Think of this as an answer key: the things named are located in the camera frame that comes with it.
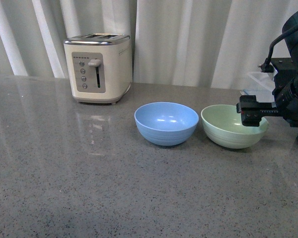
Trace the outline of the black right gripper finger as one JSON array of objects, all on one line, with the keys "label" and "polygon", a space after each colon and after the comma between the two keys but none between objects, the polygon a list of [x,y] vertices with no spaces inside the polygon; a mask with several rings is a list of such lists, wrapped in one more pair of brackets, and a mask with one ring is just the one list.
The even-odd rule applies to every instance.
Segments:
[{"label": "black right gripper finger", "polygon": [[256,96],[242,95],[236,104],[236,111],[241,115],[241,122],[244,126],[259,127],[261,117]]}]

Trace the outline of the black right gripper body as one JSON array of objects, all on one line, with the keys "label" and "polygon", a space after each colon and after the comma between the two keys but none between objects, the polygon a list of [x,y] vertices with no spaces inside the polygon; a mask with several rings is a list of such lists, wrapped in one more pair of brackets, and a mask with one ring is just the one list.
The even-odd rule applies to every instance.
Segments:
[{"label": "black right gripper body", "polygon": [[273,108],[291,127],[298,127],[298,68],[290,58],[272,58],[258,65],[261,72],[275,73]]}]

